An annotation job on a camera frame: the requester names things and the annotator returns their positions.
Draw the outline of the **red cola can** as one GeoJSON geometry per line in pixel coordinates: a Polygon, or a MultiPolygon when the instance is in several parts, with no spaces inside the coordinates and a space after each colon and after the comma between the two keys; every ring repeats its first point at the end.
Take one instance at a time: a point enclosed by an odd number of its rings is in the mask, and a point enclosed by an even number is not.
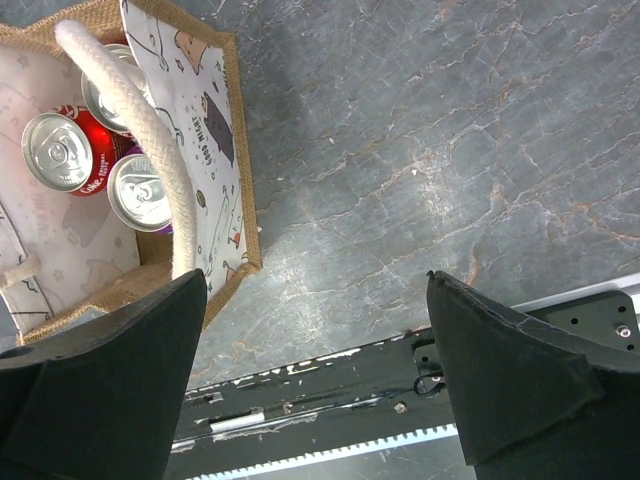
{"type": "Polygon", "coordinates": [[[84,106],[59,105],[24,127],[21,148],[26,165],[46,187],[75,196],[95,195],[134,141],[98,122],[84,106]]]}
{"type": "MultiPolygon", "coordinates": [[[[139,88],[145,100],[154,106],[146,80],[131,48],[123,43],[107,44],[106,48],[126,64],[125,70],[130,78],[139,88]]],[[[101,125],[118,135],[133,139],[133,135],[122,117],[116,113],[108,98],[89,80],[85,73],[81,76],[81,91],[87,109],[101,125]]]]}

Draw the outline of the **purple soda can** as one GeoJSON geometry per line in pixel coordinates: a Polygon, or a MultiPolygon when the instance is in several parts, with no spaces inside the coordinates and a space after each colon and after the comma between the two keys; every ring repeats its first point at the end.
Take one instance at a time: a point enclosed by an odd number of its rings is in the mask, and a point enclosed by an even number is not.
{"type": "Polygon", "coordinates": [[[162,182],[139,146],[128,150],[111,169],[107,195],[126,225],[144,233],[171,234],[171,211],[162,182]]]}

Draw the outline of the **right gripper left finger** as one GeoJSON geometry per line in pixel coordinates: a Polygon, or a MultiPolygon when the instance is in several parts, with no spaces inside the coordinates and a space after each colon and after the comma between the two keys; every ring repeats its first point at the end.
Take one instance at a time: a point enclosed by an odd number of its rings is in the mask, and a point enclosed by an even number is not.
{"type": "Polygon", "coordinates": [[[4,479],[160,479],[206,310],[201,270],[1,354],[4,479]]]}

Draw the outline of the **aluminium frame rail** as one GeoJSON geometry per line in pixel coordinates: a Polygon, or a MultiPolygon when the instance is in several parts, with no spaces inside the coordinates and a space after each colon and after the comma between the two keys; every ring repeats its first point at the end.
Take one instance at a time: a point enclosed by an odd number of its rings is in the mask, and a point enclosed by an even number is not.
{"type": "Polygon", "coordinates": [[[586,298],[609,291],[621,291],[628,295],[633,302],[634,310],[639,311],[639,278],[640,273],[634,273],[623,277],[607,280],[604,282],[580,287],[567,292],[550,295],[537,300],[521,303],[512,306],[512,309],[518,312],[532,312],[534,310],[544,309],[561,303],[586,298]]]}

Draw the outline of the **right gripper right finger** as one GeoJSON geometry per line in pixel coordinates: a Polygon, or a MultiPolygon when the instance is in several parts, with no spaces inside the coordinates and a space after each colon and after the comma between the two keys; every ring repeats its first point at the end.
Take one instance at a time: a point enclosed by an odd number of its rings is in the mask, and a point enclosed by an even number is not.
{"type": "Polygon", "coordinates": [[[429,273],[466,462],[480,479],[635,479],[639,345],[606,346],[429,273]]]}

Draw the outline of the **brown canvas tote bag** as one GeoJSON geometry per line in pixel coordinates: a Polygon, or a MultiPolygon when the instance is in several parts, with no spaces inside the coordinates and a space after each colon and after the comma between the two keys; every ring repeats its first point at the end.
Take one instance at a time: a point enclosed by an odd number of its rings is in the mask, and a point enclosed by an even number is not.
{"type": "Polygon", "coordinates": [[[235,38],[168,1],[90,1],[1,28],[1,302],[19,345],[112,312],[181,273],[205,278],[212,320],[261,267],[235,38]],[[106,48],[128,45],[154,106],[106,48]],[[124,224],[106,188],[52,190],[25,163],[36,115],[108,98],[168,197],[171,234],[124,224]]]}

